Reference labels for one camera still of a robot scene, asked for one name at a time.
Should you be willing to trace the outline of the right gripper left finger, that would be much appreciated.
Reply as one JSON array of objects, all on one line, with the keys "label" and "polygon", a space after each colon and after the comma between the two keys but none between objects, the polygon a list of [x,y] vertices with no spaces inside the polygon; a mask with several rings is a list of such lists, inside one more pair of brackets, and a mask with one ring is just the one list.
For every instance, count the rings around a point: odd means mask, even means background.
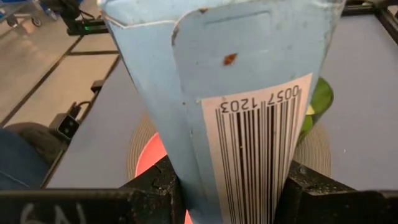
[{"label": "right gripper left finger", "polygon": [[168,156],[121,187],[131,192],[124,223],[184,224],[186,206]]}]

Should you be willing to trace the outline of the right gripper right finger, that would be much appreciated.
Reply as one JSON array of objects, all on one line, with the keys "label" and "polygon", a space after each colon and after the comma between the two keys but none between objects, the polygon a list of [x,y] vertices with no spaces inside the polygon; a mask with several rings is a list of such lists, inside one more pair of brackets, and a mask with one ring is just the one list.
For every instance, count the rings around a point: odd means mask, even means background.
[{"label": "right gripper right finger", "polygon": [[354,189],[303,164],[292,161],[288,178],[277,205],[275,223],[296,223],[299,216],[300,201],[304,193],[326,195],[344,191],[354,191]]}]

